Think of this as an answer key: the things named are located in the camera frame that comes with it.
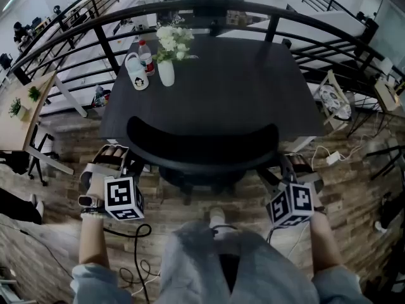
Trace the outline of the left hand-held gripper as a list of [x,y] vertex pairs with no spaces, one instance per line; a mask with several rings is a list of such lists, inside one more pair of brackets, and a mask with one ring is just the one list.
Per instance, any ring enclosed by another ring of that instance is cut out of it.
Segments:
[[[111,145],[125,149],[124,157],[102,156]],[[144,160],[137,158],[129,148],[105,144],[80,175],[86,189],[86,193],[78,197],[82,214],[118,221],[143,219],[144,198],[137,184],[144,165]]]

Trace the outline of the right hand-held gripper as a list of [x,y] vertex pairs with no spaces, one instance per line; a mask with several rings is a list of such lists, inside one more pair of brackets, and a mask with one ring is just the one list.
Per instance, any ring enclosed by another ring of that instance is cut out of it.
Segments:
[[266,210],[273,227],[293,227],[307,222],[315,212],[313,197],[323,189],[323,180],[309,164],[293,166],[288,155],[278,157],[281,178],[265,170],[270,194]]

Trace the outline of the person's left hand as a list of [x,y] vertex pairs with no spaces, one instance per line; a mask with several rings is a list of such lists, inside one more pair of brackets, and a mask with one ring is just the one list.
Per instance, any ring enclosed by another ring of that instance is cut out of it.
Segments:
[[126,150],[119,147],[119,146],[114,146],[111,145],[107,149],[105,149],[101,155],[102,156],[112,156],[115,158],[123,158],[125,155]]

